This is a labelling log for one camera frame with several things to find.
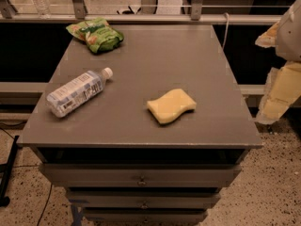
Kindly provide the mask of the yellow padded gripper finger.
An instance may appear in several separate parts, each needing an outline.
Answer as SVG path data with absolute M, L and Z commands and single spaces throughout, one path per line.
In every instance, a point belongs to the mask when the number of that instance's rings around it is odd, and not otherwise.
M 262 48 L 270 48 L 276 46 L 277 29 L 279 23 L 273 24 L 263 34 L 257 37 L 255 44 Z
M 273 124 L 301 96 L 301 63 L 287 61 L 280 68 L 272 68 L 267 75 L 256 122 Z

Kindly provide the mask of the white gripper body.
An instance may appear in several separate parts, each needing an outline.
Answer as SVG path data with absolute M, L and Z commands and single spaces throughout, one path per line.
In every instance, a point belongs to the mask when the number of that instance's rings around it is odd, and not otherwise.
M 279 21 L 276 54 L 288 61 L 301 61 L 301 0 L 295 0 Z

